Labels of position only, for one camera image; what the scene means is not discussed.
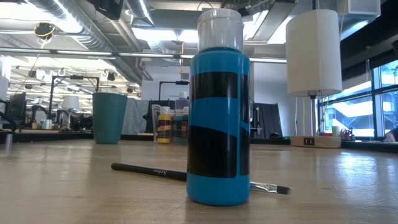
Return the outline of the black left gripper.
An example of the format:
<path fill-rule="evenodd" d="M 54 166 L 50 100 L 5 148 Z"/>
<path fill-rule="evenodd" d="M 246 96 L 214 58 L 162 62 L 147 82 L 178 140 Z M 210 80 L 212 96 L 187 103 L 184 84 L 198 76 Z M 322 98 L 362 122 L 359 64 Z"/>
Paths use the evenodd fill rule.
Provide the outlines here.
<path fill-rule="evenodd" d="M 118 20 L 121 17 L 124 0 L 93 0 L 97 11 L 111 20 Z"/>

